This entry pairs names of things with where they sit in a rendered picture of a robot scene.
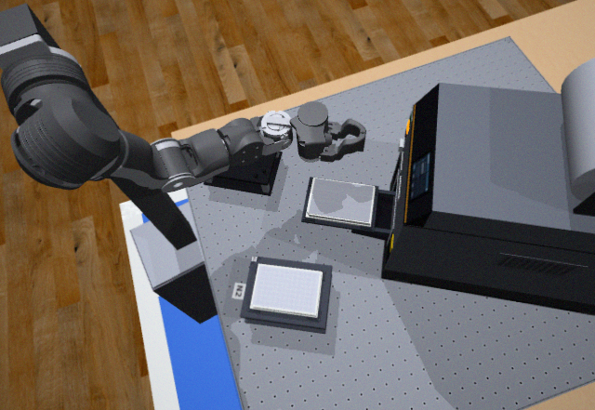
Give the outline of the grey cylinder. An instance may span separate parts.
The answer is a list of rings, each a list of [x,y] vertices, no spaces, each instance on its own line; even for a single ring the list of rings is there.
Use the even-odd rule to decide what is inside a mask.
[[[570,190],[583,202],[595,192],[595,58],[566,76],[561,95]]]

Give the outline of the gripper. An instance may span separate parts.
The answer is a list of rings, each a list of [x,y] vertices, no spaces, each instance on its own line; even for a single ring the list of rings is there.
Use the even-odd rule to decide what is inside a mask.
[[[298,155],[309,163],[320,159],[332,163],[342,159],[345,154],[364,151],[365,127],[352,119],[343,125],[328,121],[328,110],[318,101],[301,105],[294,118],[283,118],[280,114],[268,116],[267,125],[269,129],[277,131],[286,126],[293,127],[297,133]],[[344,139],[347,135],[357,138]],[[344,140],[337,147],[332,141],[338,139]]]

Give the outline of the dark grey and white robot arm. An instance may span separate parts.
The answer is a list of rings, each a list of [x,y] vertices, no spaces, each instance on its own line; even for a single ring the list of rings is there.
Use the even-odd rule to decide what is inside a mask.
[[[16,160],[27,175],[49,187],[75,190],[88,180],[107,178],[175,192],[207,181],[229,166],[251,165],[293,141],[292,127],[277,131],[267,125],[268,116],[290,116],[268,111],[186,139],[149,144],[118,129],[95,105],[77,59],[48,46],[39,34],[0,46],[0,68],[1,87],[19,126],[10,138]]]

